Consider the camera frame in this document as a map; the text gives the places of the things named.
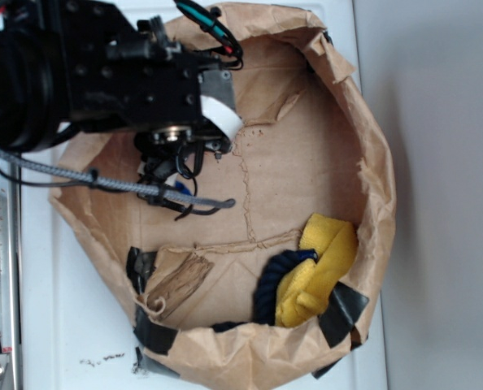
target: blue rope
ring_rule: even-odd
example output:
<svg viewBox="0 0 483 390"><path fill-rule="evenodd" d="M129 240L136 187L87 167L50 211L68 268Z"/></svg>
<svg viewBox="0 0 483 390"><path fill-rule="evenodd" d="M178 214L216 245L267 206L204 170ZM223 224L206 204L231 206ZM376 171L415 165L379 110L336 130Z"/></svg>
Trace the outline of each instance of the blue rope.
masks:
<svg viewBox="0 0 483 390"><path fill-rule="evenodd" d="M291 272L299 263L313 258L317 260L317 253L313 249L309 250L286 250L285 252L273 256L258 282L254 299L254 319L255 323L274 325L276 322L276 293L281 280Z"/></svg>

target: black cable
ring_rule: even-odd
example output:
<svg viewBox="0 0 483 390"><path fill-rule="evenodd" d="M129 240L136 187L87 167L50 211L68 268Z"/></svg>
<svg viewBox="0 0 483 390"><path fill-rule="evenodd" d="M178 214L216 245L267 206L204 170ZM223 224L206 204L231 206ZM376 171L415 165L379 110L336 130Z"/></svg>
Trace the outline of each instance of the black cable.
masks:
<svg viewBox="0 0 483 390"><path fill-rule="evenodd" d="M17 179L16 177L6 173L1 168L0 168L0 175L3 176L5 179L11 181L12 183L16 183L19 185L27 185L28 187L55 188L55 187L72 187L74 185L81 185L80 182L77 182L77 181L67 181L62 183L33 183L30 181Z"/></svg>
<svg viewBox="0 0 483 390"><path fill-rule="evenodd" d="M27 187L36 187L36 188L43 188L43 189L56 189L56 188L66 188L66 187L89 187L91 188L92 184L86 183L84 181L78 181L78 180L71 180L71 181L64 181L64 182L59 182L59 183L37 183L37 182L32 182L32 181L26 181L26 180L21 180L18 179L12 175L9 175L6 173L1 167L0 167L0 175L4 177L5 179L11 181L12 183L16 183L18 185L25 185ZM100 189L101 191L107 192L107 193L123 193L124 191L119 191L116 189L111 189L111 188L102 188L101 186L95 186L96 189Z"/></svg>
<svg viewBox="0 0 483 390"><path fill-rule="evenodd" d="M242 45L237 41L236 37L218 20L218 9L213 14L207 9L199 6L196 2L191 0L175 0L176 7L182 12L182 14L188 19L192 20L205 32L214 37L219 43L222 44L223 48L213 49L213 51L228 55L230 57L235 57L237 60L224 63L226 67L232 68L233 70L239 70L243 68L243 49ZM223 35L218 34L216 29L219 29Z"/></svg>
<svg viewBox="0 0 483 390"><path fill-rule="evenodd" d="M50 148L53 148L54 146L57 146L57 145L61 145L66 141L70 141L73 137L79 134L79 132L81 132L81 128L78 125L73 123L70 124L67 128L65 128L61 132L58 132L55 135L54 140L50 144Z"/></svg>

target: yellow towel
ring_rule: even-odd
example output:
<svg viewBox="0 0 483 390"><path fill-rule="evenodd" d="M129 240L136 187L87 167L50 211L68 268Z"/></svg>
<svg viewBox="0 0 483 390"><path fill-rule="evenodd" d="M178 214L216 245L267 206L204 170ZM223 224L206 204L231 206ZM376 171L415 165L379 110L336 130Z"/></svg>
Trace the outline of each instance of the yellow towel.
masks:
<svg viewBox="0 0 483 390"><path fill-rule="evenodd" d="M276 325L296 327L322 314L337 281L352 267L357 236L351 223L313 214L307 222L300 249L315 249L320 260L309 259L288 273L277 289Z"/></svg>

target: black tape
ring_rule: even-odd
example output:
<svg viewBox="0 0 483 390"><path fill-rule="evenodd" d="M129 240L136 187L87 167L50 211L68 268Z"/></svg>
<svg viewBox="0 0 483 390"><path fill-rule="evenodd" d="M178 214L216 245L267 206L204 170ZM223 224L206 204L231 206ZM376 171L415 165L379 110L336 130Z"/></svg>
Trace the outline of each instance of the black tape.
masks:
<svg viewBox="0 0 483 390"><path fill-rule="evenodd" d="M326 374L327 372L329 372L330 370L333 369L333 367L338 364L339 362L341 361L341 359L339 359L338 361L336 361L335 363L332 363L331 365L329 366L326 366L326 367L323 367L321 368L320 370L318 371L314 371L312 372L312 376L316 379L319 379L321 378L324 374Z"/></svg>
<svg viewBox="0 0 483 390"><path fill-rule="evenodd" d="M146 312L137 306L137 325L133 329L133 333L139 342L150 351L167 355L175 342L178 331L152 323Z"/></svg>
<svg viewBox="0 0 483 390"><path fill-rule="evenodd" d="M360 347L361 344L357 344L357 343L354 343L352 341L352 346L350 347L350 351L353 351L354 349L357 349L358 347ZM312 372L312 376L316 379L319 379L321 378L323 375L325 375L327 372L329 372L330 370L333 369L333 367L338 364L339 362L341 361L341 359L337 360L336 362L326 366L326 367L323 367L321 369L319 369L318 371L314 371Z"/></svg>
<svg viewBox="0 0 483 390"><path fill-rule="evenodd" d="M320 327L324 338L335 347L354 328L355 323L370 300L353 288L338 282L330 294L329 307L320 316Z"/></svg>
<svg viewBox="0 0 483 390"><path fill-rule="evenodd" d="M156 360L142 354L140 348L136 347L135 351L137 352L137 367L135 367L135 371L137 371L137 369L142 369L149 372L154 372L155 374L165 375L170 378L180 378L180 374L178 374L176 371L173 371L171 368L166 367L164 364L157 362Z"/></svg>

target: crumpled paper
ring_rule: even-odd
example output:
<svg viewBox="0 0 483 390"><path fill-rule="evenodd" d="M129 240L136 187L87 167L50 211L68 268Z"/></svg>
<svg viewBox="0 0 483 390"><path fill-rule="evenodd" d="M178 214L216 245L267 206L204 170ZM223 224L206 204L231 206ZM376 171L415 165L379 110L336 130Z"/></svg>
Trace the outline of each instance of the crumpled paper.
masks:
<svg viewBox="0 0 483 390"><path fill-rule="evenodd" d="M132 193L56 188L50 201L132 325L136 304L143 306L146 297L137 296L126 276L131 246L160 249L146 294L190 253L214 262L200 288L162 322L180 329L168 355L144 352L209 388L269 389L334 363L352 341L366 340L394 238L394 172L385 137L350 78L354 68L323 37L325 27L314 14L285 6L219 7L220 21L246 53L244 69L233 73L245 127L230 155L220 161L206 156L198 182L200 196L234 197L237 205L175 222L174 212ZM189 48L217 46L187 19L167 29ZM139 158L131 133L81 135L60 165L97 167L104 176L136 181ZM213 323L250 320L266 261L297 248L314 212L358 228L355 264L342 279L370 298L355 329L335 348L317 318L291 329L248 323L214 333ZM159 314L148 314L157 321Z"/></svg>

